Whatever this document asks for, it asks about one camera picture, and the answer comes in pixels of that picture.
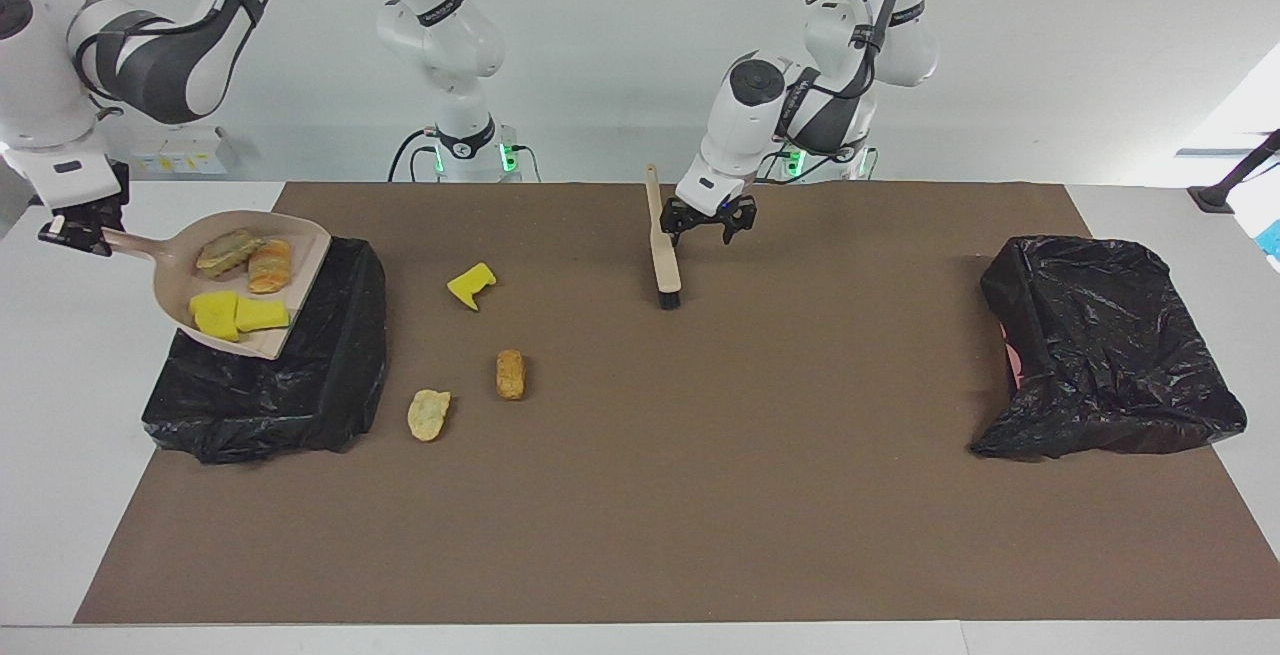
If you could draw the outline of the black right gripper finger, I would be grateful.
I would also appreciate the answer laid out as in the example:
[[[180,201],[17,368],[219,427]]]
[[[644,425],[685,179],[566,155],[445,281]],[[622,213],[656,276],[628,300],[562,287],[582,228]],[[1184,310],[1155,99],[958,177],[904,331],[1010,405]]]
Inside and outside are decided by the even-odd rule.
[[[96,257],[110,257],[111,246],[105,239],[102,223],[90,217],[86,223],[73,221],[67,216],[54,216],[41,226],[38,241],[63,248],[83,251]]]

